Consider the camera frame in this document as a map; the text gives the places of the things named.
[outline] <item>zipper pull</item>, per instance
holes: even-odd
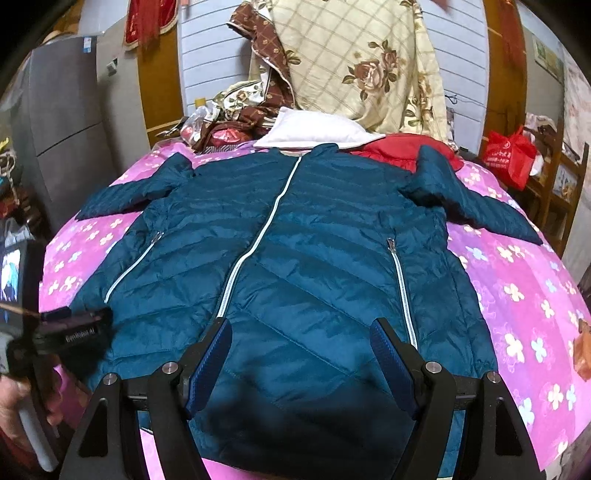
[[[154,238],[152,239],[152,241],[150,242],[150,245],[154,245],[163,236],[164,236],[164,232],[157,232],[156,235],[154,236]]]

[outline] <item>red cloth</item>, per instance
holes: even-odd
[[[142,36],[147,40],[154,33],[157,35],[158,27],[160,34],[169,31],[176,25],[177,13],[177,0],[130,0],[123,39],[125,49],[137,47]]]
[[[426,135],[390,134],[349,153],[389,163],[414,173],[417,169],[418,151],[423,145],[433,147],[446,157],[454,171],[464,166],[460,157],[445,143]]]

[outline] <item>metal bolt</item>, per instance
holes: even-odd
[[[493,383],[499,383],[501,381],[501,376],[497,372],[488,372],[486,377]]]
[[[441,371],[441,365],[437,362],[427,362],[425,368],[427,369],[427,372],[431,372],[432,374],[438,374]]]
[[[177,362],[166,362],[163,366],[162,366],[162,371],[167,374],[173,374],[178,370],[178,363]]]
[[[117,382],[117,374],[106,374],[103,377],[103,383],[105,385],[112,385]]]

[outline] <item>jacket sleeve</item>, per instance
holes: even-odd
[[[107,187],[90,197],[76,220],[129,212],[166,197],[193,176],[191,162],[180,153],[166,159],[150,178]]]
[[[450,168],[449,162],[431,147],[421,147],[417,172],[401,192],[418,205],[444,207],[451,222],[486,228],[490,232],[536,245],[543,243],[519,211],[466,188]]]

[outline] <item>red hanging banner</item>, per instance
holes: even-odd
[[[123,40],[125,49],[132,50],[140,43],[145,44],[159,34],[166,33],[176,25],[177,16],[177,0],[129,0]]]

